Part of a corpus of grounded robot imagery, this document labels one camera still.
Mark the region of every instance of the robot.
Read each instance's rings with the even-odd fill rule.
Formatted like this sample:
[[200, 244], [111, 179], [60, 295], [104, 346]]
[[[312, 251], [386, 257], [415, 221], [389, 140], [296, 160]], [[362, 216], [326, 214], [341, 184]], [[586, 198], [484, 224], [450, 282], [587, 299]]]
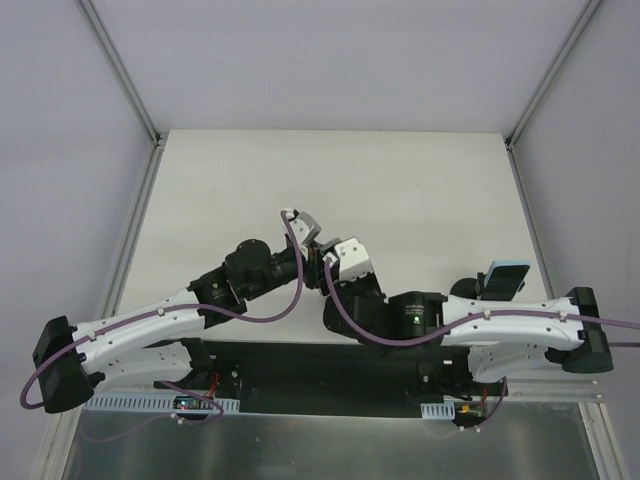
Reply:
[[[64, 316], [50, 320], [33, 353], [36, 373], [23, 406], [58, 413], [95, 392], [175, 382], [215, 389], [245, 412], [420, 417], [446, 398], [466, 405], [458, 413], [472, 412], [473, 396], [502, 398], [502, 379], [549, 363], [576, 374], [613, 369], [600, 324], [606, 321], [590, 288], [516, 303], [529, 266], [498, 262], [447, 295], [411, 291], [387, 298], [357, 238], [319, 243], [321, 227], [311, 215], [287, 209], [281, 217], [286, 248], [280, 252], [246, 240], [218, 268], [157, 303], [77, 325]], [[294, 301], [280, 315], [244, 316], [247, 302], [296, 279]], [[186, 338], [232, 318], [283, 318], [303, 287], [326, 298], [325, 327], [361, 345]], [[36, 378], [43, 400], [29, 404], [26, 392]]]

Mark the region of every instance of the robotic arm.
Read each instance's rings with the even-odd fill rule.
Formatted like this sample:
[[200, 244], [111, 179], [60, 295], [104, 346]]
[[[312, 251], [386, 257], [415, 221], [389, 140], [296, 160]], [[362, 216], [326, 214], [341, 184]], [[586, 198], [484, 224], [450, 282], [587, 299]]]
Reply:
[[[377, 336], [383, 340], [377, 343], [390, 347], [421, 343], [425, 349], [469, 348], [465, 375], [478, 383], [494, 383], [548, 362], [576, 373], [613, 368], [602, 329], [566, 318], [567, 314], [598, 316], [590, 289], [574, 289], [565, 298], [532, 304], [486, 300], [491, 297], [489, 289], [449, 296], [407, 292], [387, 300], [367, 251], [356, 238], [320, 244], [316, 238], [321, 228], [309, 214], [286, 210], [283, 220], [287, 234], [281, 252], [271, 254], [261, 240], [246, 240], [220, 267], [152, 305], [76, 326], [69, 325], [66, 317], [49, 321], [33, 354], [36, 368], [81, 339], [89, 341], [69, 349], [41, 372], [45, 410], [69, 410], [95, 391], [156, 380], [188, 382], [209, 375], [213, 367], [204, 343], [185, 336], [197, 337], [234, 317], [256, 323], [284, 317], [295, 306], [302, 284], [282, 314], [266, 319], [243, 314], [247, 301], [296, 278], [309, 289], [331, 294], [323, 316], [329, 330], [365, 344]], [[505, 310], [516, 306], [518, 312], [531, 311], [535, 317]], [[470, 315], [479, 318], [460, 323]], [[414, 342], [434, 332], [440, 333], [432, 341]]]

